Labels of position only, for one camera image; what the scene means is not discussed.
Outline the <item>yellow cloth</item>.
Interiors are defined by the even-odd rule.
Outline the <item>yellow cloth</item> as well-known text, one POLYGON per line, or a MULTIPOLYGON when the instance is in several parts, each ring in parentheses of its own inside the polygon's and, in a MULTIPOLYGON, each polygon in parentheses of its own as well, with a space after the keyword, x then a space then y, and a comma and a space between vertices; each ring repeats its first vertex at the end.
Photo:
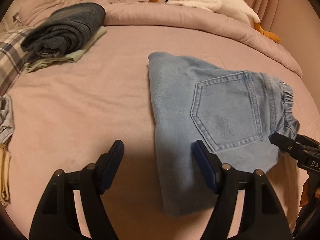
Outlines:
POLYGON ((7 207, 10 204, 10 191, 9 191, 9 167, 11 154, 8 151, 6 144, 1 144, 0 148, 0 188, 1 188, 1 204, 7 207))

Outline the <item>light blue denim pants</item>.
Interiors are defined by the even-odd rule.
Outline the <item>light blue denim pants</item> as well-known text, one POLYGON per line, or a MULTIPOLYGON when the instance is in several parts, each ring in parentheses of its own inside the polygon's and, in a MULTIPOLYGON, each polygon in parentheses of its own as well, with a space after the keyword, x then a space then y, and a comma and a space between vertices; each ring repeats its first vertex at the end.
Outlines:
POLYGON ((169 215, 215 204, 193 155, 197 140, 237 170, 266 172, 280 158, 269 137, 298 133, 292 88, 265 73, 155 52, 149 55, 149 80, 163 209, 169 215))

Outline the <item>plaid pillow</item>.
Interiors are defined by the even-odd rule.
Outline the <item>plaid pillow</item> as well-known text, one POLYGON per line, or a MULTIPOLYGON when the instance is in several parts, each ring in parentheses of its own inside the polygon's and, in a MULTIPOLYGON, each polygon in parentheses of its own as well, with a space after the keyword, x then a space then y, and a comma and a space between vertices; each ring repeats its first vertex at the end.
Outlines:
POLYGON ((6 94, 24 70, 21 43, 32 27, 11 29, 1 37, 1 96, 6 94))

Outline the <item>crumpled blue-grey cloth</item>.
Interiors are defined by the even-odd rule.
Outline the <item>crumpled blue-grey cloth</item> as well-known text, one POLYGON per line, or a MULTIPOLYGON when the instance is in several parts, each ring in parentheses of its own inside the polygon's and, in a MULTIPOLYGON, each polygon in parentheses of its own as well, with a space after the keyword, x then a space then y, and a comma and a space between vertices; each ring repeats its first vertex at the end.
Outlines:
POLYGON ((0 125, 1 144, 4 144, 11 138, 15 129, 12 99, 8 94, 1 96, 0 125))

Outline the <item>beige pillow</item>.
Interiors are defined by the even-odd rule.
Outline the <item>beige pillow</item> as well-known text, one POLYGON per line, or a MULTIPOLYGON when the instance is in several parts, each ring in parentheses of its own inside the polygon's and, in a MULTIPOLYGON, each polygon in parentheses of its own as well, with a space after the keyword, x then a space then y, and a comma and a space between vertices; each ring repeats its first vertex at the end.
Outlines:
POLYGON ((21 7, 29 0, 14 0, 3 17, 3 24, 6 31, 10 31, 16 25, 14 16, 20 11, 21 7))

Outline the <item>pink quilted comforter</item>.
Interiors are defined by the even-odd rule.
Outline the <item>pink quilted comforter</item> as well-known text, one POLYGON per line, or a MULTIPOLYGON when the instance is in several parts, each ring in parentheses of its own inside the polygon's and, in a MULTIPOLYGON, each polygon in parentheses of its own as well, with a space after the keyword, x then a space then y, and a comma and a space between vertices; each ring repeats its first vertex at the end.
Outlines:
POLYGON ((162 25, 205 31, 243 43, 298 76, 303 75, 297 61, 282 45, 236 19, 203 9, 138 0, 28 0, 23 3, 18 15, 24 26, 37 27, 53 12, 85 2, 97 3, 105 9, 104 26, 162 25))

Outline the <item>dark blue folded jeans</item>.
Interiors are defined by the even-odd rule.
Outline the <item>dark blue folded jeans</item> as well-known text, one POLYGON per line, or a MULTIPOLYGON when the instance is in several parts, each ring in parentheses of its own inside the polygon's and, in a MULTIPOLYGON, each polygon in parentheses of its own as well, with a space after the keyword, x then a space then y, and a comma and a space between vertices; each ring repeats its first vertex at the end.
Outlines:
POLYGON ((52 13, 21 43, 30 56, 61 57, 80 49, 102 26, 105 9, 97 3, 79 3, 52 13))

